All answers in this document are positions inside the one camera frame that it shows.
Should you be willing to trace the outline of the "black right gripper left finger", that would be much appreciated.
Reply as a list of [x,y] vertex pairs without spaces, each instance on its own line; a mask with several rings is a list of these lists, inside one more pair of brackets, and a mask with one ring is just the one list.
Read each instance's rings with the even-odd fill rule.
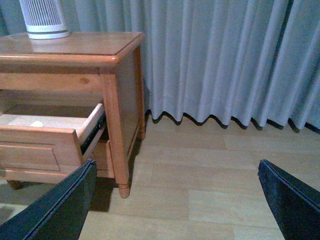
[[26,209],[1,224],[2,240],[77,240],[94,195],[97,167],[89,159]]

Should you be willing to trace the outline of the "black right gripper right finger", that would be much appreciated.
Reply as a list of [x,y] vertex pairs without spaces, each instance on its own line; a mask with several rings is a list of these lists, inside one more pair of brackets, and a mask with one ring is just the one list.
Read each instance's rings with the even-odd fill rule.
[[276,223],[286,240],[320,238],[320,192],[263,159],[258,178]]

